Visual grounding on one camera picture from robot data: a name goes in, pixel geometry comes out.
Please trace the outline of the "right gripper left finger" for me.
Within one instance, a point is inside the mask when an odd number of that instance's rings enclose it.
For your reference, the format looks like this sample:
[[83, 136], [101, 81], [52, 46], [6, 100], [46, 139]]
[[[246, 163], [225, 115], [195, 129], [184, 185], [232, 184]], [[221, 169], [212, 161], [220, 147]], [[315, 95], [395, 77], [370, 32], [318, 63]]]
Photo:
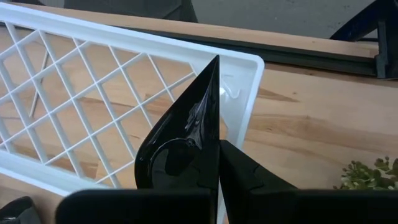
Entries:
[[82, 190], [65, 197], [56, 224], [216, 224], [207, 189]]

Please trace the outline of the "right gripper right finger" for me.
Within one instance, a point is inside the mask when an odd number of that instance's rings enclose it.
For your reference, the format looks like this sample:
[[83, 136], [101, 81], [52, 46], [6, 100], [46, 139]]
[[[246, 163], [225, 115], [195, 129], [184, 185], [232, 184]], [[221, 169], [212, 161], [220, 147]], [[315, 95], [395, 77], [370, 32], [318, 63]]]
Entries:
[[398, 224], [398, 191], [298, 189], [227, 140], [220, 181], [229, 224]]

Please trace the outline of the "black teardrop mini plate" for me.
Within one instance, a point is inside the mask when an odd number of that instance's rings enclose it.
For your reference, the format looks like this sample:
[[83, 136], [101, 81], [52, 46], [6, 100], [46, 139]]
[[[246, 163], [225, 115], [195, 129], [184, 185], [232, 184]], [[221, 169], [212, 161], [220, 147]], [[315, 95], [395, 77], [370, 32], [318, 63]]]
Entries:
[[140, 189], [216, 187], [220, 58], [215, 56], [151, 129], [136, 155]]

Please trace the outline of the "black leaf mini plate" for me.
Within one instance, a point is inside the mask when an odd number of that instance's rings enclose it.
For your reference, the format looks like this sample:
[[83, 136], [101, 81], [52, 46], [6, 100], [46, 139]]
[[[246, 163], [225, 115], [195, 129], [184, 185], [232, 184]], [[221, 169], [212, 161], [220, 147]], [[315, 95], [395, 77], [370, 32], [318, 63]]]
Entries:
[[42, 222], [34, 201], [24, 196], [0, 208], [0, 224], [42, 224]]

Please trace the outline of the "artificial potted plant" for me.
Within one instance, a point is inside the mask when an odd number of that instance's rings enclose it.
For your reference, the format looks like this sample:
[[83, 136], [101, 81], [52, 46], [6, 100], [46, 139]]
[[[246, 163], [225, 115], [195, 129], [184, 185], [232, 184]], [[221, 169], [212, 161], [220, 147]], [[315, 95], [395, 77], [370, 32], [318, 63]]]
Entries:
[[377, 158], [374, 167], [351, 161], [343, 168], [341, 184], [335, 190], [398, 190], [398, 158]]

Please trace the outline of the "dark cabinet on floor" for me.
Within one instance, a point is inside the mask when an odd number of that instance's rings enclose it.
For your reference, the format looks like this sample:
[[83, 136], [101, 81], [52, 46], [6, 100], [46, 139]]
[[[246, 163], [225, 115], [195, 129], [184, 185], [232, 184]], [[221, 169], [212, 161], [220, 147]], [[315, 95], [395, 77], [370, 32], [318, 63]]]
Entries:
[[191, 0], [8, 0], [82, 11], [198, 22]]

